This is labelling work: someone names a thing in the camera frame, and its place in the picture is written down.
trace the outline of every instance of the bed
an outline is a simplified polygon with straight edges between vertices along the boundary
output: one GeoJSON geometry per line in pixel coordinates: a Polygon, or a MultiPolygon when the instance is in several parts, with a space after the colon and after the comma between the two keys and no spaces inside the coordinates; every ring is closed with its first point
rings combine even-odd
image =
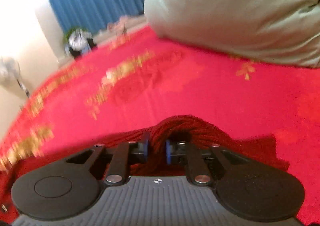
{"type": "MultiPolygon", "coordinates": [[[[160,40],[149,27],[96,49],[34,92],[1,144],[2,186],[9,188],[5,170],[14,170],[19,159],[96,143],[175,115],[203,119],[239,144],[274,142],[277,158],[306,190],[298,218],[320,222],[320,70],[160,40]]],[[[260,146],[257,156],[268,151],[260,146]]],[[[9,202],[5,198],[2,193],[1,203],[9,202]]]]}

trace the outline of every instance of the red knit fabric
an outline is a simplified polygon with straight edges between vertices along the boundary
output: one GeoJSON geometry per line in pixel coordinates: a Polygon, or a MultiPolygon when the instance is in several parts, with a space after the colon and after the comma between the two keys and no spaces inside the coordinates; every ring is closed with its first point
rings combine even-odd
{"type": "MultiPolygon", "coordinates": [[[[319,106],[320,69],[237,59],[159,39],[146,27],[95,49],[49,77],[2,139],[0,160],[4,162],[0,165],[3,169],[8,160],[14,163],[18,152],[24,157],[33,139],[41,139],[37,135],[41,129],[51,136],[43,137],[42,145],[32,152],[39,149],[50,157],[98,141],[115,146],[127,140],[126,134],[110,135],[152,127],[171,116],[193,115],[230,135],[236,141],[227,142],[230,148],[256,159],[274,160],[276,148],[276,156],[290,164],[288,172],[306,191],[298,219],[305,225],[320,223],[319,106]]],[[[195,131],[196,144],[205,145],[206,137],[198,137],[195,131]]],[[[159,134],[156,127],[151,134],[159,134]]],[[[162,157],[160,141],[152,144],[162,157]]],[[[157,165],[161,164],[158,158],[152,161],[145,170],[140,167],[135,172],[181,172],[157,165]]],[[[13,169],[20,174],[20,165],[13,169]]],[[[0,201],[7,202],[1,196],[0,201]]]]}
{"type": "Polygon", "coordinates": [[[214,125],[193,116],[169,117],[156,126],[109,135],[100,139],[92,139],[76,149],[65,149],[61,152],[45,157],[29,158],[20,161],[10,170],[9,174],[0,174],[0,202],[5,204],[8,212],[1,214],[1,220],[11,223],[17,218],[18,212],[10,200],[10,189],[14,181],[25,173],[47,165],[72,153],[88,148],[95,143],[103,143],[106,147],[115,147],[121,142],[139,140],[144,131],[150,132],[150,153],[148,163],[132,166],[133,175],[182,175],[183,168],[180,166],[168,166],[165,163],[165,140],[189,141],[199,148],[206,148],[217,143],[231,150],[242,153],[250,158],[263,162],[267,165],[286,170],[288,163],[277,159],[276,142],[274,139],[256,139],[252,141],[233,141],[226,133],[214,125]]]}

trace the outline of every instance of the white wall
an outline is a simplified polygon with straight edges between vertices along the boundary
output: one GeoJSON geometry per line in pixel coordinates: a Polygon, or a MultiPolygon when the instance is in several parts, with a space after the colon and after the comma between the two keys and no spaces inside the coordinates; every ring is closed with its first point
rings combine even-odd
{"type": "Polygon", "coordinates": [[[32,0],[32,7],[35,10],[36,17],[51,46],[54,54],[58,59],[64,58],[63,31],[52,10],[49,0],[32,0]]]}
{"type": "MultiPolygon", "coordinates": [[[[54,22],[50,14],[47,18],[42,14],[46,5],[45,0],[0,0],[0,55],[18,60],[21,77],[30,91],[58,69],[54,46],[50,46],[37,20],[38,14],[42,24],[54,22]]],[[[17,84],[0,85],[0,139],[25,100],[17,84]]]]}

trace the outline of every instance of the gold floral pattern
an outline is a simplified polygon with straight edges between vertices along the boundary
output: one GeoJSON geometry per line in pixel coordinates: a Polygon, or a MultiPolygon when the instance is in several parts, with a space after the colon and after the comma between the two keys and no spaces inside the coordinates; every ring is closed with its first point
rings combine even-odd
{"type": "Polygon", "coordinates": [[[134,73],[137,68],[142,67],[143,62],[152,58],[153,55],[154,54],[149,51],[146,51],[144,54],[137,57],[131,57],[120,63],[117,67],[106,71],[106,75],[102,78],[101,84],[99,84],[97,93],[86,101],[87,105],[92,107],[89,114],[94,120],[97,120],[97,114],[100,111],[99,106],[107,101],[108,94],[117,81],[134,73]]]}
{"type": "Polygon", "coordinates": [[[256,71],[256,69],[252,66],[253,64],[253,61],[243,63],[241,69],[236,72],[236,76],[244,76],[246,81],[250,81],[250,74],[256,71]]]}
{"type": "Polygon", "coordinates": [[[15,142],[8,152],[0,158],[0,171],[8,171],[19,160],[39,155],[43,141],[53,137],[52,129],[49,126],[31,130],[28,137],[20,142],[15,142]]]}
{"type": "Polygon", "coordinates": [[[47,98],[55,89],[57,89],[60,85],[66,84],[69,81],[78,78],[87,72],[87,68],[77,67],[62,71],[62,74],[59,77],[49,82],[49,84],[40,89],[40,91],[31,98],[28,112],[32,117],[36,117],[44,108],[44,99],[47,98]]]}

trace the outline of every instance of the metal screw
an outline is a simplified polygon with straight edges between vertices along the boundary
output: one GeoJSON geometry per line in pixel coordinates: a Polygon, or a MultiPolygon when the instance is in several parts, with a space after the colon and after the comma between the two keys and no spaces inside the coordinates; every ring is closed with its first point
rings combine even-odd
{"type": "Polygon", "coordinates": [[[204,174],[197,175],[195,177],[195,181],[197,183],[208,183],[208,182],[210,182],[210,179],[211,179],[210,176],[207,176],[207,175],[204,175],[204,174]]]}
{"type": "Polygon", "coordinates": [[[119,182],[121,182],[122,177],[119,176],[118,174],[112,174],[112,175],[107,176],[106,179],[109,183],[119,183],[119,182]]]}

